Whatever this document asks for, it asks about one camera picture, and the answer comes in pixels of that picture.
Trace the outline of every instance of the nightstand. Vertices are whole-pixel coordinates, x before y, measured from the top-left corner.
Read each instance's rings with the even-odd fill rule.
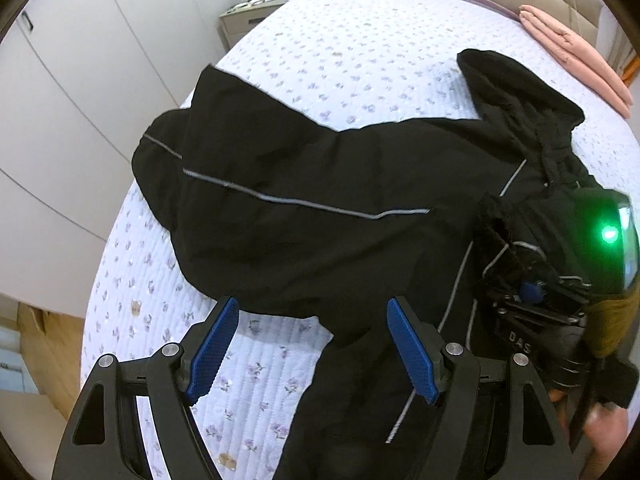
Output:
[[[229,47],[233,47],[264,18],[287,3],[287,0],[252,0],[232,7],[220,16]]]

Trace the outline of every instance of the door handle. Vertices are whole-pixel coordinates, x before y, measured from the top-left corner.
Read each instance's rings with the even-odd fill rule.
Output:
[[[29,32],[33,32],[33,22],[31,21],[31,18],[27,14],[26,10],[23,10],[20,13],[20,17],[21,17],[22,22],[24,23],[25,27],[27,27],[27,29],[29,29]]]

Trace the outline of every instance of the pink folded towel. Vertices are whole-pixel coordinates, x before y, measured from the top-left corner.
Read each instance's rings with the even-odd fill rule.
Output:
[[[584,38],[576,34],[570,28],[550,16],[546,12],[530,5],[520,6],[520,20],[525,18],[538,30],[541,30],[548,38],[558,44],[567,52],[589,66],[596,74],[607,82],[614,92],[629,106],[634,103],[631,92],[625,86],[620,76],[607,64],[600,53],[593,48]]]
[[[613,88],[589,66],[575,57],[574,54],[566,51],[551,40],[544,32],[524,18],[522,14],[520,15],[520,22],[524,28],[527,29],[527,32],[532,35],[569,74],[596,92],[596,94],[609,103],[611,107],[625,119],[631,117],[629,106],[614,92]]]

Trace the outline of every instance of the reflective stripe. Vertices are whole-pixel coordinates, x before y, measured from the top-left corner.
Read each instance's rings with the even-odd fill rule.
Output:
[[[250,189],[249,187],[240,186],[239,184],[235,184],[227,180],[222,180],[214,176],[196,173],[195,171],[187,170],[186,168],[184,168],[182,171],[184,172],[184,174],[191,176],[193,178],[198,178],[200,180],[204,180],[205,182],[210,182],[212,184],[217,184],[218,186],[228,187],[229,189],[246,193],[247,195],[251,195],[259,200],[264,200],[265,202],[271,202],[276,204],[287,204],[287,205],[301,205],[304,207],[310,207],[313,209],[328,211],[330,213],[356,216],[358,218],[364,218],[365,220],[380,220],[385,216],[392,216],[392,215],[426,215],[429,212],[428,209],[390,209],[389,211],[383,211],[382,213],[378,213],[378,214],[369,214],[369,213],[363,213],[360,211],[352,211],[350,209],[343,209],[341,207],[334,207],[331,205],[319,204],[316,202],[309,202],[309,200],[302,200],[299,198],[283,198],[279,196],[267,195],[264,193],[260,193],[254,189]]]
[[[449,301],[447,302],[447,308],[444,311],[444,316],[440,320],[440,324],[438,325],[438,332],[442,331],[442,327],[447,322],[447,317],[449,317],[449,313],[451,312],[451,307],[453,306],[453,301],[456,299],[456,292],[458,291],[458,285],[460,284],[460,278],[462,277],[462,272],[465,270],[466,261],[469,258],[469,254],[471,254],[471,249],[474,248],[474,241],[471,240],[469,246],[466,248],[466,253],[462,257],[462,263],[460,263],[460,267],[458,268],[458,273],[456,274],[456,279],[453,282],[453,288],[451,289],[451,294],[449,295]]]
[[[142,134],[143,137],[145,137],[145,139],[149,139],[151,142],[156,143],[158,146],[160,146],[161,148],[164,148],[165,150],[167,150],[169,153],[171,153],[173,156],[176,156],[177,158],[182,159],[182,155],[178,152],[174,152],[174,150],[172,150],[171,148],[169,148],[164,142],[161,142],[158,139],[153,138],[150,135],[147,134]]]
[[[509,248],[508,244],[505,244],[503,248],[500,249],[500,252],[498,254],[495,255],[495,258],[493,260],[491,260],[487,266],[484,268],[484,270],[482,271],[482,277],[484,278],[484,275],[486,274],[486,272],[491,269],[491,267],[493,267],[495,265],[495,263],[500,259],[500,256],[502,256],[506,250]]]
[[[531,249],[532,251],[536,251],[540,256],[542,256],[546,260],[546,254],[537,245],[533,245],[528,242],[523,242],[522,240],[516,240],[515,242],[512,243],[512,245],[518,245],[520,247],[524,247],[525,249]]]
[[[558,276],[561,280],[578,280],[582,286],[591,286],[591,283],[585,283],[580,276]]]
[[[507,181],[507,183],[504,185],[504,187],[502,188],[502,191],[500,192],[499,196],[504,196],[504,194],[507,192],[507,190],[509,189],[509,186],[511,185],[511,183],[514,181],[514,179],[518,176],[518,173],[520,173],[520,170],[522,168],[524,168],[524,165],[527,163],[527,159],[525,158],[520,165],[518,166],[518,169],[511,175],[511,178]]]
[[[404,404],[404,408],[402,409],[402,412],[400,413],[400,416],[398,417],[398,420],[396,420],[396,423],[391,428],[391,433],[389,433],[389,436],[385,440],[385,444],[391,444],[391,441],[396,436],[396,433],[400,429],[400,425],[402,424],[402,421],[404,420],[404,418],[406,416],[406,412],[409,411],[409,406],[411,406],[411,403],[414,402],[414,397],[415,397],[415,388],[412,390],[411,395],[406,400],[406,402]]]
[[[466,327],[465,346],[471,350],[471,331],[474,327],[474,320],[476,319],[476,310],[478,309],[478,300],[474,300],[474,304],[471,306],[471,317],[469,318],[469,324]]]

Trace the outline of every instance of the wooden floor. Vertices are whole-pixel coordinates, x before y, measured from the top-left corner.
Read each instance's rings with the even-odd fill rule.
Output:
[[[39,330],[31,307],[18,306],[20,352],[40,393],[68,419],[80,393],[84,319],[45,312],[42,321],[45,333]]]

